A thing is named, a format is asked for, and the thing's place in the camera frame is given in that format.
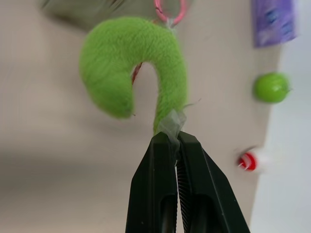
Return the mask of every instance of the beige wall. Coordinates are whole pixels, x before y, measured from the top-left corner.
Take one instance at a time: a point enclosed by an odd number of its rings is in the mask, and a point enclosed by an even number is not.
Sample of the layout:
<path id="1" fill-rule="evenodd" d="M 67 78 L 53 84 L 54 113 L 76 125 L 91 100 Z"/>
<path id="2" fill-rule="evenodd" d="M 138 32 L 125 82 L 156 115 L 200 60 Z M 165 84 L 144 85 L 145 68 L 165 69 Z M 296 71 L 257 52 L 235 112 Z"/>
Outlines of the beige wall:
<path id="1" fill-rule="evenodd" d="M 179 26 L 190 102 L 201 99 L 186 131 L 228 176 L 247 221 L 257 176 L 235 160 L 263 142 L 269 107 L 251 87 L 278 59 L 253 49 L 248 2 L 197 0 Z M 79 78 L 84 32 L 44 17 L 32 0 L 2 0 L 0 20 L 1 232 L 124 232 L 130 181 L 152 136 L 153 69 L 143 66 L 134 85 L 136 116 L 111 119 Z"/>

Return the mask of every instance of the purple package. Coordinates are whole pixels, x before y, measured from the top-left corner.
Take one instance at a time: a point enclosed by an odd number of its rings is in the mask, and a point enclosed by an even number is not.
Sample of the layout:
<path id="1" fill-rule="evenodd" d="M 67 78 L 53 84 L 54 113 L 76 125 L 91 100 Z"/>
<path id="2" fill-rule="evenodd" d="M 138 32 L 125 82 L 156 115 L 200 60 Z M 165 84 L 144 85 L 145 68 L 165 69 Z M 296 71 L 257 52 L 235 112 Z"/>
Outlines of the purple package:
<path id="1" fill-rule="evenodd" d="M 255 45 L 265 47 L 295 39 L 293 0 L 252 0 Z"/>

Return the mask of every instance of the green plush toy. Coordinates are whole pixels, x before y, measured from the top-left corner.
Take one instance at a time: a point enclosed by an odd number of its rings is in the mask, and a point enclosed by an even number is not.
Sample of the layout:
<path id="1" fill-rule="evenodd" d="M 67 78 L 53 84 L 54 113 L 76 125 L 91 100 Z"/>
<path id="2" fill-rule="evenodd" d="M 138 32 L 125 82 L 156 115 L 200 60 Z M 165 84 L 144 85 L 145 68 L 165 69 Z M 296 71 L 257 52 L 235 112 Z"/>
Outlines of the green plush toy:
<path id="1" fill-rule="evenodd" d="M 134 111 L 131 72 L 140 62 L 154 65 L 158 74 L 158 100 L 154 132 L 172 110 L 187 101 L 187 72 L 175 36 L 166 28 L 138 17 L 108 20 L 85 40 L 80 73 L 99 108 L 116 118 Z"/>

